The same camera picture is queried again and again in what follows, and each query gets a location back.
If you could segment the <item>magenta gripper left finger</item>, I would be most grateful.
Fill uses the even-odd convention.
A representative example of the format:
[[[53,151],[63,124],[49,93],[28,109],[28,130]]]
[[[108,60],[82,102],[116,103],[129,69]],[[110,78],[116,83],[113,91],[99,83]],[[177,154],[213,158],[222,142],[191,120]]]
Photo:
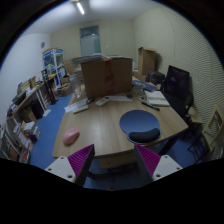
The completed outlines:
[[[94,145],[91,144],[68,157],[58,157],[46,168],[46,171],[75,183],[78,186],[83,186],[89,173],[92,160],[94,159],[94,155],[95,148]]]

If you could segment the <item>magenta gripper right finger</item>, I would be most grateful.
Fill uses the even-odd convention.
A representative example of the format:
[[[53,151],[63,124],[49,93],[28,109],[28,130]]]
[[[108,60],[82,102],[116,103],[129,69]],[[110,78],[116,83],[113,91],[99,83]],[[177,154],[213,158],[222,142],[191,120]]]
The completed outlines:
[[[141,145],[135,145],[134,153],[140,170],[153,181],[160,180],[182,169],[169,155],[160,156]]]

